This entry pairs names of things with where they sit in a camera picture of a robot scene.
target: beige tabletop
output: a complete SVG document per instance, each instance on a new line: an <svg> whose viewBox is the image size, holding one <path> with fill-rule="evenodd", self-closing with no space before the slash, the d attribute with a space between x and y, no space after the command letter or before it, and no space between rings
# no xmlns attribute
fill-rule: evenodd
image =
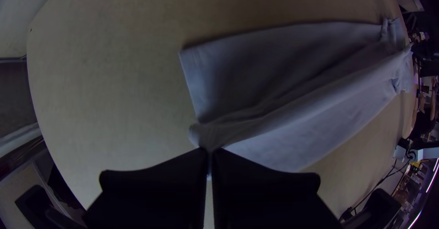
<svg viewBox="0 0 439 229"><path fill-rule="evenodd" d="M187 130L195 116L178 60L185 45L299 22L380 24L383 17L400 17L395 0L49 0L27 42L38 122L87 208L101 191L102 170L147 168L194 148ZM412 96L397 96L305 170L320 174L319 195L336 216L389 170L412 108Z"/></svg>

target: cable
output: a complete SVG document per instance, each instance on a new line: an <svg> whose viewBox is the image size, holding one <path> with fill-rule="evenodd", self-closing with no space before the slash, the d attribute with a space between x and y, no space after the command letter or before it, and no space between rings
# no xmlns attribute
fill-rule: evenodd
<svg viewBox="0 0 439 229"><path fill-rule="evenodd" d="M395 162L393 163L393 166L392 166L392 168L390 169L390 171L387 173L387 175L386 176L384 176L384 178L382 178L375 186L374 186L374 188L355 206L355 207L353 207L353 208L348 208L343 214L345 214L346 212L349 212L349 213L351 213L352 211L354 211L355 212L355 214L357 214L357 208L358 208L358 206L360 205L360 204L362 204L371 194L372 194L372 192L374 192L374 190L375 190L375 188L376 187L378 187L378 185L380 185L380 184L382 184L383 182L384 182L384 180L386 180L388 177L390 177L390 176L392 176L392 175L395 175L397 172L400 172L402 169L404 169L404 168L406 168L407 167L407 165L410 163L410 161L412 160L412 159L414 159L414 157L413 156L408 156L409 157L409 160L407 161L407 163L403 166L403 167L401 167L400 169L398 169L397 171L395 171L395 172L393 172L393 173L391 173L392 171L393 171L393 169L395 168L395 166L396 166L396 159L395 159Z"/></svg>

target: light blue cloth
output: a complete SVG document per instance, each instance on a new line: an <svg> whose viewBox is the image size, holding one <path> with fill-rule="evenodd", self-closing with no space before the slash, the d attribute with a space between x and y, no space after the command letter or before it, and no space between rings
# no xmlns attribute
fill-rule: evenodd
<svg viewBox="0 0 439 229"><path fill-rule="evenodd" d="M294 25L183 50L196 146L299 171L369 123L412 86L399 19Z"/></svg>

